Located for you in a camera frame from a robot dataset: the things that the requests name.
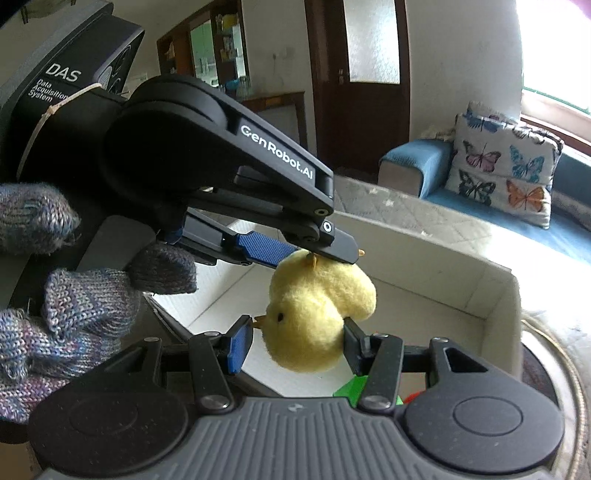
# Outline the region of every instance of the gloved finger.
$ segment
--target gloved finger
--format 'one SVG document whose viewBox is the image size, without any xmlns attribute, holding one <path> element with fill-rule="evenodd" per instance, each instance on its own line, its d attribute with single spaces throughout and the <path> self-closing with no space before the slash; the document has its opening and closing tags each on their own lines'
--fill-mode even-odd
<svg viewBox="0 0 591 480">
<path fill-rule="evenodd" d="M 0 186 L 0 251 L 51 254 L 73 241 L 80 218 L 66 198 L 46 184 Z"/>
<path fill-rule="evenodd" d="M 47 279 L 42 315 L 58 341 L 84 329 L 103 338 L 129 333 L 141 292 L 127 273 L 105 268 L 88 272 L 55 270 Z"/>
<path fill-rule="evenodd" d="M 76 377 L 119 351 L 119 340 L 80 332 L 58 342 L 40 319 L 22 310 L 0 312 L 0 366 L 12 382 L 23 382 L 29 371 L 54 377 Z"/>
<path fill-rule="evenodd" d="M 197 291 L 197 268 L 193 256 L 167 244 L 152 244 L 141 250 L 126 269 L 134 288 L 160 295 Z"/>
<path fill-rule="evenodd" d="M 30 375 L 19 384 L 5 384 L 0 381 L 0 419 L 27 423 L 35 407 L 68 382 L 64 378 L 42 375 Z"/>
</svg>

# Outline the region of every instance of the white box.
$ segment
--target white box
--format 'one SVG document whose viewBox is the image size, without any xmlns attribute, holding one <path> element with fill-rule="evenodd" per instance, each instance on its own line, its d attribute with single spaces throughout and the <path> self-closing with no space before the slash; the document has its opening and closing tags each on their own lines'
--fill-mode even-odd
<svg viewBox="0 0 591 480">
<path fill-rule="evenodd" d="M 432 337 L 448 337 L 520 378 L 521 303 L 510 270 L 371 220 L 345 213 L 331 220 L 366 252 L 358 264 L 378 294 L 374 315 L 359 322 L 366 333 L 391 333 L 424 346 Z M 244 221 L 230 228 L 281 238 L 275 229 Z M 265 313 L 272 269 L 218 262 L 198 270 L 198 292 L 156 298 L 192 333 L 225 332 L 242 314 Z M 344 358 L 320 374 L 287 371 L 269 357 L 258 330 L 243 370 L 289 397 L 330 396 L 353 376 Z M 401 396 L 423 389 L 423 375 L 403 375 Z"/>
</svg>

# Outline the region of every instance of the blue sofa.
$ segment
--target blue sofa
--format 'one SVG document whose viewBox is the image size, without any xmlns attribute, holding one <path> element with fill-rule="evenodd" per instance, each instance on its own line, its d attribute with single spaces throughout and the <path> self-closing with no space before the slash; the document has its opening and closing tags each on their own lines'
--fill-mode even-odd
<svg viewBox="0 0 591 480">
<path fill-rule="evenodd" d="M 555 205 L 550 228 L 544 230 L 446 190 L 452 149 L 453 144 L 440 140 L 415 140 L 394 148 L 380 159 L 378 184 L 494 223 L 591 265 L 591 232 Z M 591 206 L 591 162 L 565 147 L 556 168 L 553 190 Z"/>
</svg>

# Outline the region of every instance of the chick's body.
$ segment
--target chick's body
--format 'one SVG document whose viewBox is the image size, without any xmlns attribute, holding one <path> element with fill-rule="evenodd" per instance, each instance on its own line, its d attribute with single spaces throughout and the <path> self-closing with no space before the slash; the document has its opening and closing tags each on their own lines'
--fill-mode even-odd
<svg viewBox="0 0 591 480">
<path fill-rule="evenodd" d="M 323 371 L 343 353 L 343 319 L 365 320 L 375 310 L 375 287 L 357 265 L 298 250 L 275 270 L 261 321 L 269 354 L 296 372 Z"/>
</svg>

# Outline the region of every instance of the pink butterfly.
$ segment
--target pink butterfly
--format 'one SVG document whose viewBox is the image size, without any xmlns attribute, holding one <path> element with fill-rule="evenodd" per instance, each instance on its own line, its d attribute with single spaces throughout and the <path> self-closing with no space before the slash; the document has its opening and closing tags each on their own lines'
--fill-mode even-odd
<svg viewBox="0 0 591 480">
<path fill-rule="evenodd" d="M 484 153 L 486 144 L 482 149 L 482 152 L 478 153 L 474 145 L 469 141 L 464 140 L 464 148 L 466 149 L 466 162 L 475 168 L 480 168 L 482 171 L 491 172 L 495 171 L 495 164 L 501 157 L 501 152 L 488 152 Z"/>
</svg>

